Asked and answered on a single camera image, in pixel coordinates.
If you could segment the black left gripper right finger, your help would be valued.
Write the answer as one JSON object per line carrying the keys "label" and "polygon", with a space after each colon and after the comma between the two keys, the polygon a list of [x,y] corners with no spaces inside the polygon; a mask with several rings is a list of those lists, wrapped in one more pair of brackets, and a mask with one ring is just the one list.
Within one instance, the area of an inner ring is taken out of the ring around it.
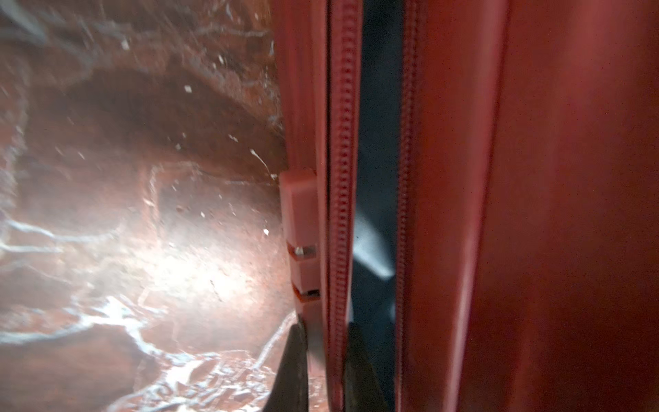
{"label": "black left gripper right finger", "polygon": [[348,325],[344,366],[344,410],[346,412],[386,412],[381,391],[367,348],[357,324]]}

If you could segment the red hard-shell suitcase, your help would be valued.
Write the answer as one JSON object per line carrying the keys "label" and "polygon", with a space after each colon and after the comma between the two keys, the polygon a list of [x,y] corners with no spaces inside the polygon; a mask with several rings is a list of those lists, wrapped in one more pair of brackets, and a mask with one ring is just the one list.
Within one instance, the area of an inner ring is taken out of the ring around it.
{"label": "red hard-shell suitcase", "polygon": [[657,410],[657,2],[270,6],[309,410]]}

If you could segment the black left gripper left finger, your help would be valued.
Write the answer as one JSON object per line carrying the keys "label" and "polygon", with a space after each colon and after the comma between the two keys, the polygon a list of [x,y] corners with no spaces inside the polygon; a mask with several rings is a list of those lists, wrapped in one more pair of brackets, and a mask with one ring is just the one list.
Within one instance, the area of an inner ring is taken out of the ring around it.
{"label": "black left gripper left finger", "polygon": [[307,412],[309,378],[307,335],[303,324],[291,326],[272,391],[262,412]]}

